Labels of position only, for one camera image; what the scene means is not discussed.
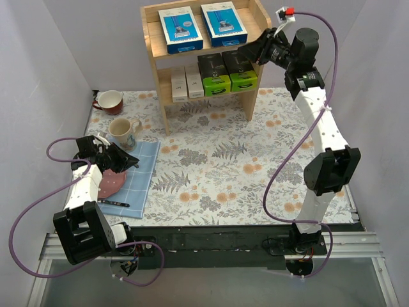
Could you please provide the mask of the green black Gillette razor box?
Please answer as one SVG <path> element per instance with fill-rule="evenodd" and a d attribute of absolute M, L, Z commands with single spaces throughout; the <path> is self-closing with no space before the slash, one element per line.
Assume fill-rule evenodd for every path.
<path fill-rule="evenodd" d="M 231 79 L 220 53 L 200 55 L 197 63 L 206 97 L 231 92 Z"/>
<path fill-rule="evenodd" d="M 258 75 L 250 61 L 238 51 L 224 51 L 221 55 L 231 79 L 231 91 L 254 90 Z"/>

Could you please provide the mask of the blue Harry's razor pack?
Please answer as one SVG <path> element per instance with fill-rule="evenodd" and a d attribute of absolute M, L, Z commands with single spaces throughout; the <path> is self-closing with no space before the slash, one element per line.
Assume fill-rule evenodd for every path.
<path fill-rule="evenodd" d="M 191 7 L 159 10 L 168 54 L 197 51 L 203 48 L 203 37 Z"/>
<path fill-rule="evenodd" d="M 229 47 L 247 42 L 248 32 L 232 1 L 202 4 L 201 15 L 211 47 Z"/>

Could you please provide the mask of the white Harry's razor box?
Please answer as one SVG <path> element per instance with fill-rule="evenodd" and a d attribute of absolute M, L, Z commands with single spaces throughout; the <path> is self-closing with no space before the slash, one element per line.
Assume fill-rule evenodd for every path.
<path fill-rule="evenodd" d="M 197 63 L 185 65 L 185 77 L 189 98 L 204 97 L 205 92 Z"/>

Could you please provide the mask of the long white Harry's box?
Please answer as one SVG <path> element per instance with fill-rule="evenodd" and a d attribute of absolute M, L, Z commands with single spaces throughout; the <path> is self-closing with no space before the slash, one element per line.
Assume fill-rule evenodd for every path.
<path fill-rule="evenodd" d="M 171 87 L 173 103 L 188 101 L 184 66 L 173 67 L 171 69 Z"/>

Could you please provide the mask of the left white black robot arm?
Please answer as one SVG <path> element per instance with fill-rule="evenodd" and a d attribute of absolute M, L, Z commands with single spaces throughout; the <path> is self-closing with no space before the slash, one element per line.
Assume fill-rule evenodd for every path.
<path fill-rule="evenodd" d="M 64 210 L 53 217 L 67 260 L 76 265 L 114 250 L 131 255 L 136 241 L 129 225 L 109 225 L 98 206 L 98 193 L 104 171 L 138 168 L 139 159 L 99 135 L 78 138 L 76 144 L 79 151 L 70 162 L 75 184 Z"/>

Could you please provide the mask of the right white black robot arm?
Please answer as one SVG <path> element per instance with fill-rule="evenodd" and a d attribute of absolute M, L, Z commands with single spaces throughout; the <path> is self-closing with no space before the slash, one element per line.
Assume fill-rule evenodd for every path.
<path fill-rule="evenodd" d="M 262 245 L 273 255 L 287 251 L 304 254 L 322 245 L 321 223 L 336 193 L 350 182 L 361 158 L 339 132 L 328 107 L 325 84 L 314 66 L 319 34 L 299 29 L 291 43 L 284 33 L 266 29 L 254 42 L 239 47 L 250 62 L 268 62 L 285 70 L 284 83 L 309 128 L 314 143 L 314 159 L 304 168 L 306 196 L 287 235 L 269 238 Z"/>

